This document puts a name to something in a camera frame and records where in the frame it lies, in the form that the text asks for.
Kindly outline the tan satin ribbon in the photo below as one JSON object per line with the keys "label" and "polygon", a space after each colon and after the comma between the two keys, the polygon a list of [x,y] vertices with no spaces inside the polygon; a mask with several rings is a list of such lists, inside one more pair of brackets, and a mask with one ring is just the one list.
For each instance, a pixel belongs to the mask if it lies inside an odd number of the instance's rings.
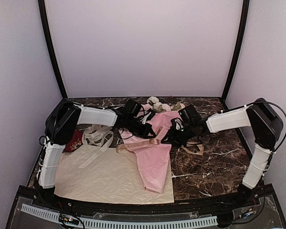
{"label": "tan satin ribbon", "polygon": [[[130,148],[135,148],[135,147],[148,147],[148,146],[157,146],[161,143],[159,139],[152,138],[150,140],[145,140],[142,142],[137,142],[137,143],[126,143],[126,144],[121,144],[116,147],[116,152],[121,154],[125,152],[129,152]],[[196,146],[198,148],[198,151],[190,151],[187,147],[188,146]],[[191,155],[200,155],[202,156],[204,154],[204,146],[199,143],[195,142],[187,142],[186,146],[179,146],[178,148],[184,150],[186,153],[191,154]]]}

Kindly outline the pink wrapping paper sheet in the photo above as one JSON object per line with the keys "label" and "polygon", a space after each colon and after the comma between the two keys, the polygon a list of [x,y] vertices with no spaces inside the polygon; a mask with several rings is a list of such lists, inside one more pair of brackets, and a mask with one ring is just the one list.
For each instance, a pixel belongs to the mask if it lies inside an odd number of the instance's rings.
{"label": "pink wrapping paper sheet", "polygon": [[[152,125],[153,131],[157,134],[156,139],[162,140],[172,126],[171,120],[177,117],[180,117],[177,111],[156,113],[152,120],[147,121],[147,123]],[[136,137],[126,129],[120,129],[119,133],[125,144],[148,140]],[[157,146],[129,149],[136,155],[138,170],[145,189],[156,193],[163,192],[171,147],[171,144],[160,143]]]}

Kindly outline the cream printed ribbon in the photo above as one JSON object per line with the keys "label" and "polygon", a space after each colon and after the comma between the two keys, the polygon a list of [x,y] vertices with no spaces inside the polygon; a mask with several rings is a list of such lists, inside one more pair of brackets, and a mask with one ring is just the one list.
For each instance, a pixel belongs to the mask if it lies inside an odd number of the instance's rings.
{"label": "cream printed ribbon", "polygon": [[84,161],[79,168],[83,169],[96,160],[102,153],[104,153],[113,142],[112,127],[104,125],[92,125],[87,127],[82,134],[82,143],[84,145],[96,146],[91,156]]}

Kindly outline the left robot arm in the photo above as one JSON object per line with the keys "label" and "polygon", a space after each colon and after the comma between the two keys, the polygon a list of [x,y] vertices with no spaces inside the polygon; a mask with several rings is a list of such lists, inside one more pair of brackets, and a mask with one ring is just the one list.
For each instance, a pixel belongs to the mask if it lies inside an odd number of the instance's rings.
{"label": "left robot arm", "polygon": [[99,108],[62,99],[45,122],[44,150],[37,178],[39,186],[43,189],[54,187],[60,156],[78,125],[123,128],[143,139],[155,138],[152,125],[144,124],[138,117],[142,108],[134,100],[118,108]]}

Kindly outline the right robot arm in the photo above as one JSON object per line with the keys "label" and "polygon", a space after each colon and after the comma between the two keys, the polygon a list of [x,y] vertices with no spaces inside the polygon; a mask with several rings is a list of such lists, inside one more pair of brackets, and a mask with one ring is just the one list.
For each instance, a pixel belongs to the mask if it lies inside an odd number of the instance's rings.
{"label": "right robot arm", "polygon": [[162,138],[163,144],[186,146],[191,138],[238,129],[246,141],[251,160],[242,180],[246,188],[234,195],[234,203],[244,207],[252,192],[270,167],[273,155],[286,139],[286,112],[264,98],[243,106],[222,110],[202,118],[193,105],[179,111]]}

